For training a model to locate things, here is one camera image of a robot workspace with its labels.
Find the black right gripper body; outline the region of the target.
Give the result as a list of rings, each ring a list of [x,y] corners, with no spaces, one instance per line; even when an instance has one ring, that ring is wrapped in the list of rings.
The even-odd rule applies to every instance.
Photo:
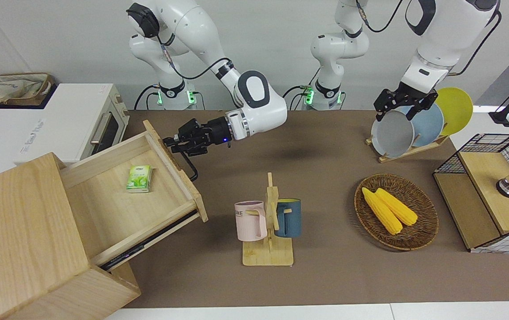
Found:
[[[196,122],[196,129],[193,130],[192,140],[197,143],[210,144],[230,143],[233,140],[230,125],[226,117],[214,118],[200,124]]]

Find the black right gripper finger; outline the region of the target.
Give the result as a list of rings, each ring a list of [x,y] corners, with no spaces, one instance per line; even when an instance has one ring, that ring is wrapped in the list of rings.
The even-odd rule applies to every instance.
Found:
[[[163,138],[163,144],[166,146],[174,146],[176,144],[189,142],[193,138],[199,136],[200,133],[200,124],[196,119],[191,119],[182,125],[177,134],[173,137],[169,136],[167,138]]]
[[[173,153],[185,153],[187,156],[199,156],[208,153],[208,147],[203,144],[175,144],[172,146]]]

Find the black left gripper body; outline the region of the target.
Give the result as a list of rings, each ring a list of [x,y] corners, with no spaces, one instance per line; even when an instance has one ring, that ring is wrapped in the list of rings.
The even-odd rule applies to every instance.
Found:
[[[435,89],[425,93],[400,82],[397,89],[382,89],[373,105],[375,108],[396,108],[405,105],[429,108],[437,97],[438,93]]]

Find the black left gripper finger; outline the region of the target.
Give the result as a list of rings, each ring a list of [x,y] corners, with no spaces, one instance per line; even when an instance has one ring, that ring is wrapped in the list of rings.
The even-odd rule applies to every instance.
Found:
[[[407,112],[407,119],[412,121],[412,119],[421,111],[427,108],[427,104],[425,103],[413,103],[409,111]]]
[[[382,121],[382,119],[384,118],[386,113],[388,113],[388,111],[391,111],[393,109],[393,106],[394,106],[394,104],[392,101],[381,101],[381,102],[376,101],[376,102],[374,102],[374,107],[377,112],[376,120],[378,122]]]

